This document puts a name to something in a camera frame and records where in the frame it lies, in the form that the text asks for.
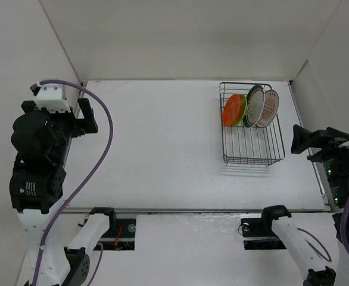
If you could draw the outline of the white plate orange sunburst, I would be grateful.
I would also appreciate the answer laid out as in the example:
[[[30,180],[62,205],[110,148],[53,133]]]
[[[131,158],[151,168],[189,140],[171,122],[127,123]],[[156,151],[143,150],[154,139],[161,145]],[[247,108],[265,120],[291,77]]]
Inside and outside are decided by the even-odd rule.
[[[256,124],[258,128],[265,128],[270,125],[275,119],[279,108],[279,95],[275,90],[266,91],[264,97],[264,107],[260,120]]]

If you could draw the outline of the white plate teal rim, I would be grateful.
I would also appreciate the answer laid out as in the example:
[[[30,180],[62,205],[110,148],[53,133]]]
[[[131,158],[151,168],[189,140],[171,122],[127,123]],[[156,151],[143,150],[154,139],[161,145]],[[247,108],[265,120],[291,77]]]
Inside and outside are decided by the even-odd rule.
[[[246,128],[254,127],[262,118],[265,95],[261,85],[254,85],[246,96],[247,112],[243,118]]]

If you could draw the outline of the green plastic plate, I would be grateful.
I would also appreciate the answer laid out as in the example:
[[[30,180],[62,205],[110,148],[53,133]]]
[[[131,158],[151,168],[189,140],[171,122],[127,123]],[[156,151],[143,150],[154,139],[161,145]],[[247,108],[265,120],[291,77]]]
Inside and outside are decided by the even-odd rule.
[[[241,105],[240,105],[240,109],[239,109],[239,112],[238,112],[238,117],[232,123],[232,126],[236,126],[239,123],[241,123],[243,118],[245,117],[245,115],[247,113],[247,108],[248,108],[247,98],[246,98],[245,95],[242,95],[242,94],[239,94],[239,97],[241,99]]]

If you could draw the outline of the orange plastic plate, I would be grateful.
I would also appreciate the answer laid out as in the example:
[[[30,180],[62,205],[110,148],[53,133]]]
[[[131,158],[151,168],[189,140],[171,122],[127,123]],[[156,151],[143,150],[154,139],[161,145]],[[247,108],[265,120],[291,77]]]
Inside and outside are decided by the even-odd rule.
[[[239,94],[233,94],[225,104],[222,119],[225,126],[235,126],[241,121],[242,99]]]

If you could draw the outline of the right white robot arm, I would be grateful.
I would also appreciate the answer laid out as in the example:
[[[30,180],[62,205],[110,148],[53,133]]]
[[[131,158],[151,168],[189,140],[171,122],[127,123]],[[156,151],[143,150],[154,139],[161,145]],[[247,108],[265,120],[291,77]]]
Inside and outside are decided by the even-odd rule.
[[[291,152],[300,154],[308,148],[318,149],[307,159],[323,164],[334,205],[342,210],[332,216],[339,249],[337,269],[319,257],[285,206],[264,208],[259,227],[267,235],[275,234],[284,244],[304,285],[349,285],[349,134],[334,128],[311,132],[294,125]]]

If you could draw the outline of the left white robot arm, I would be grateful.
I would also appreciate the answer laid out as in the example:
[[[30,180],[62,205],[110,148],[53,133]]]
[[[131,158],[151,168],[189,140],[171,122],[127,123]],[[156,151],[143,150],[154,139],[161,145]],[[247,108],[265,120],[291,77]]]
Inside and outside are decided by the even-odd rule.
[[[10,179],[12,207],[28,233],[30,277],[26,285],[83,285],[89,275],[90,253],[102,236],[116,232],[114,209],[94,207],[76,237],[62,240],[57,221],[63,203],[64,162],[72,138],[97,133],[90,102],[78,100],[84,115],[38,109],[22,104],[24,114],[13,123],[11,143],[17,150]]]

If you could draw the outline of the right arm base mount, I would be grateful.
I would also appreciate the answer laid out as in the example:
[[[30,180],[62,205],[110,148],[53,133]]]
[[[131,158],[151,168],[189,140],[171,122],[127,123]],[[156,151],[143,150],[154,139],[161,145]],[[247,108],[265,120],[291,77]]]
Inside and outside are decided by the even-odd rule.
[[[242,217],[238,232],[245,250],[285,250],[279,237],[266,228],[260,217]]]

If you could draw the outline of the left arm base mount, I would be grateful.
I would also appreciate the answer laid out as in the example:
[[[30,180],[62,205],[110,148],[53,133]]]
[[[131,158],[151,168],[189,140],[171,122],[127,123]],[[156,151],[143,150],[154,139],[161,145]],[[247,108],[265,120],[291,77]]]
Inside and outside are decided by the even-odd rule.
[[[109,229],[99,240],[107,251],[132,251],[135,249],[136,219],[118,218],[116,228]]]

